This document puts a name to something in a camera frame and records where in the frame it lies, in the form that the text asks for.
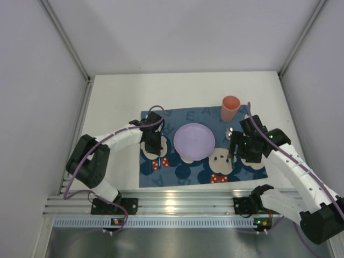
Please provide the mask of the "spoon with green handle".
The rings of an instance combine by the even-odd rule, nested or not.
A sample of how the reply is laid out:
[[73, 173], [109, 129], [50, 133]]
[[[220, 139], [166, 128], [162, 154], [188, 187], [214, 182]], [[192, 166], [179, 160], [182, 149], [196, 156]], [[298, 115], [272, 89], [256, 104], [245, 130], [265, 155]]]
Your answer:
[[[226, 135], [226, 139], [229, 141], [229, 144], [231, 143], [232, 134], [233, 134], [233, 129], [231, 127], [228, 127], [226, 129], [225, 135]], [[231, 167], [234, 170], [234, 168], [235, 168], [235, 156], [234, 156], [234, 154], [231, 153], [231, 146], [229, 146], [229, 148], [228, 148], [227, 158], [230, 160]]]

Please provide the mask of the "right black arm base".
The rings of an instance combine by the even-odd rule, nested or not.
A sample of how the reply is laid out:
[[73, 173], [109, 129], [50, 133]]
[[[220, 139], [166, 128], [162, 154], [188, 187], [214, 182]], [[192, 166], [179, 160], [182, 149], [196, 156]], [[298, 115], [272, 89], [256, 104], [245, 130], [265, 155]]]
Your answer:
[[261, 196], [266, 190], [257, 187], [252, 190], [248, 197], [234, 197], [234, 213], [244, 218], [256, 214], [268, 214], [269, 211], [263, 207]]

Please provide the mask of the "blue cartoon placemat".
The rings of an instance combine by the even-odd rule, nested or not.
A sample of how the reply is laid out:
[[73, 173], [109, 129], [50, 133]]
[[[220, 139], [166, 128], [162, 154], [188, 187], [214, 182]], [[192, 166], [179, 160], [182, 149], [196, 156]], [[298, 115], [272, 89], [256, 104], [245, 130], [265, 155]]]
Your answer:
[[[170, 109], [156, 113], [164, 116], [164, 156], [161, 156], [161, 169], [158, 168], [158, 156], [146, 153], [140, 146], [139, 186], [176, 187], [184, 185], [242, 182], [267, 178], [263, 163], [248, 163], [235, 157], [235, 168], [227, 158], [229, 141], [225, 133], [228, 127], [240, 131], [240, 121], [248, 117], [246, 106], [240, 106], [234, 118], [226, 123], [220, 118], [221, 107], [192, 107]], [[208, 127], [214, 134], [216, 145], [213, 153], [200, 160], [190, 161], [175, 151], [173, 139], [176, 131], [183, 125], [199, 123]]]

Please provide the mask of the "purple plastic plate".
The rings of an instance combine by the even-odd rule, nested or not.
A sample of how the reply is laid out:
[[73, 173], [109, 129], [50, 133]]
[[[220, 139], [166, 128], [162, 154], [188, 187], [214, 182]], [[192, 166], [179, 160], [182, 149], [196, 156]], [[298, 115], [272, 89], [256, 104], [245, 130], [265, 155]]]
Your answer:
[[216, 140], [212, 131], [205, 125], [189, 123], [176, 131], [173, 144], [175, 151], [183, 158], [200, 161], [213, 152]]

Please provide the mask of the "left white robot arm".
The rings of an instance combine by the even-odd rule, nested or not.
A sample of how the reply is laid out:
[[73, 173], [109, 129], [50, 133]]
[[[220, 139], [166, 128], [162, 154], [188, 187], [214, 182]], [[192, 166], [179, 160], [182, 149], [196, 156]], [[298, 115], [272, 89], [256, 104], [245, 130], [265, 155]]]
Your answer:
[[164, 119], [156, 113], [141, 121], [133, 120], [121, 129], [92, 137], [85, 134], [78, 140], [69, 160], [66, 171], [74, 179], [87, 187], [87, 192], [99, 199], [116, 203], [120, 192], [106, 178], [109, 156], [130, 145], [144, 143], [148, 152], [160, 155], [161, 131]]

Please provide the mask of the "pink plastic cup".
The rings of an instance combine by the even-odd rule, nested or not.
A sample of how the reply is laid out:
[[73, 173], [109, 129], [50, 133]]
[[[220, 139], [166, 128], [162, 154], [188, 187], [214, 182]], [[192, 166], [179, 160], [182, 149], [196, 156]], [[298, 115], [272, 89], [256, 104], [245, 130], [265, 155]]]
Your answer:
[[241, 106], [240, 100], [235, 96], [226, 96], [221, 103], [221, 119], [230, 122]]

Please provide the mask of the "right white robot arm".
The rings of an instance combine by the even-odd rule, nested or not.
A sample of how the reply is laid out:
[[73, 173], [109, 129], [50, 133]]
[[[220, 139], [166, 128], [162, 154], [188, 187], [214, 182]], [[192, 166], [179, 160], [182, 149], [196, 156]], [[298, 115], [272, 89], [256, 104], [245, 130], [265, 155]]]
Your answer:
[[240, 122], [241, 132], [228, 128], [228, 157], [259, 163], [265, 157], [273, 163], [302, 198], [298, 202], [269, 184], [249, 195], [257, 213], [275, 211], [299, 225], [314, 244], [321, 244], [343, 232], [343, 197], [328, 188], [299, 156], [291, 140], [279, 128], [267, 130], [259, 116]]

